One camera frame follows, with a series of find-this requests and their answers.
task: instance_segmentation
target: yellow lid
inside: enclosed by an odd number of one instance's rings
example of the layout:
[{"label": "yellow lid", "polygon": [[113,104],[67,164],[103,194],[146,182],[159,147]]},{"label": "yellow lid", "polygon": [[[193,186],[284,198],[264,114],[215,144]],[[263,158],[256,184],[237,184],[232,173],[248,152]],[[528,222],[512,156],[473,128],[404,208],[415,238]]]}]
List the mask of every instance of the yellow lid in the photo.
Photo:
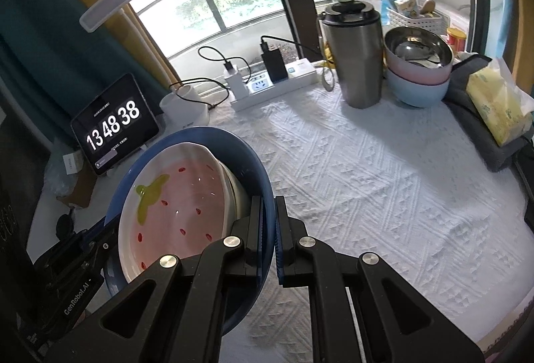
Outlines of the yellow lid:
[{"label": "yellow lid", "polygon": [[456,39],[467,39],[467,35],[462,31],[454,27],[449,27],[447,33]]}]

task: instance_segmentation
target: teal curtain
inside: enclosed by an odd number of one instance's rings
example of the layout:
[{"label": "teal curtain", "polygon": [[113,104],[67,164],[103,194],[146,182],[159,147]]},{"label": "teal curtain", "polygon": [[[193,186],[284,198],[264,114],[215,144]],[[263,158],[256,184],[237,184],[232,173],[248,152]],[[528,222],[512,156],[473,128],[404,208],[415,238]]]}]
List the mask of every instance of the teal curtain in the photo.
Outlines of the teal curtain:
[{"label": "teal curtain", "polygon": [[80,0],[0,0],[0,76],[48,139],[70,145],[72,118],[125,73],[156,113],[166,93],[104,26],[79,25],[85,10]]}]

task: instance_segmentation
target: yellow tissue package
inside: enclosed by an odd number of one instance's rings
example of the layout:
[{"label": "yellow tissue package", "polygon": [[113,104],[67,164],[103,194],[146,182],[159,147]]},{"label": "yellow tissue package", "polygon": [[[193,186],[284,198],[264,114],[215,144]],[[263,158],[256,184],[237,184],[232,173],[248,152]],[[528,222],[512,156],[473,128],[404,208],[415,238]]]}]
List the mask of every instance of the yellow tissue package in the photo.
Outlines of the yellow tissue package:
[{"label": "yellow tissue package", "polygon": [[471,74],[466,92],[499,146],[532,126],[534,100],[514,84],[502,60]]}]

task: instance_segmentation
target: white charger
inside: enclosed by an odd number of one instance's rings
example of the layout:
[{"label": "white charger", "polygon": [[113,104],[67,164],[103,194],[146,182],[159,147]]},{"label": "white charger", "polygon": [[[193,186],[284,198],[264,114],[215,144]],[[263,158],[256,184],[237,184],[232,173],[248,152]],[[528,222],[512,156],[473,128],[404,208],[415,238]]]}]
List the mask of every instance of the white charger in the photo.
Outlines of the white charger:
[{"label": "white charger", "polygon": [[225,69],[223,76],[226,82],[228,83],[230,90],[232,90],[232,93],[234,94],[234,97],[236,98],[236,100],[241,100],[250,94],[250,90],[248,89],[247,85],[243,82],[243,77],[237,70],[237,65],[232,65],[232,66],[233,66],[233,70],[228,71],[227,69]]}]

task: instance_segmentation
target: black lid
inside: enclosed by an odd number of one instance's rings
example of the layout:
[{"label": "black lid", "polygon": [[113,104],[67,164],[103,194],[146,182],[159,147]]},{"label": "black lid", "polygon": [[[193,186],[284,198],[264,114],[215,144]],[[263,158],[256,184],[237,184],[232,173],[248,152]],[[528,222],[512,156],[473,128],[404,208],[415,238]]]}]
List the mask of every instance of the black lid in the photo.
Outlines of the black lid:
[{"label": "black lid", "polygon": [[380,20],[371,3],[356,0],[337,0],[321,14],[322,22],[333,27],[358,27]]}]

